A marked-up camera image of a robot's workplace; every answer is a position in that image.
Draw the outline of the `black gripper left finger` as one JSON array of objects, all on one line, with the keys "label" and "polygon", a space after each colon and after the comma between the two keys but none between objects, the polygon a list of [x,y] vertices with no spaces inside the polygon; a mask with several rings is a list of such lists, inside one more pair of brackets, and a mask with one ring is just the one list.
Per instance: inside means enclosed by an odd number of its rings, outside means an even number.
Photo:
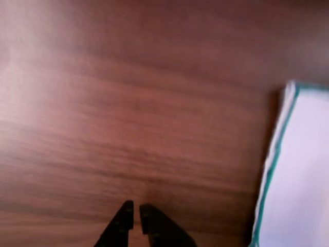
[{"label": "black gripper left finger", "polygon": [[134,226],[134,202],[127,200],[105,228],[94,247],[127,247]]}]

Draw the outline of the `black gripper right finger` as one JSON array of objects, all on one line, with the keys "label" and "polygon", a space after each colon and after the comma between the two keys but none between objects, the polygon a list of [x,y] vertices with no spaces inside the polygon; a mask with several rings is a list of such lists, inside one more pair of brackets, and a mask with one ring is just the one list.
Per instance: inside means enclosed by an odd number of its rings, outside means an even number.
[{"label": "black gripper right finger", "polygon": [[197,246],[185,230],[155,206],[142,204],[139,210],[142,232],[148,236],[150,246]]}]

